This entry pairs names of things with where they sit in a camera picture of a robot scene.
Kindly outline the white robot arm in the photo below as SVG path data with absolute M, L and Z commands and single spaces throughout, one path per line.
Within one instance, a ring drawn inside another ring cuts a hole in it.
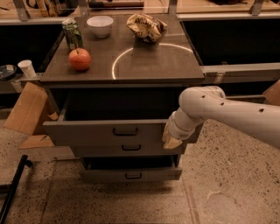
M 212 119 L 275 148 L 280 148 L 278 106 L 228 100 L 220 87 L 189 87 L 178 98 L 162 137 L 171 150 L 188 139 L 205 120 Z

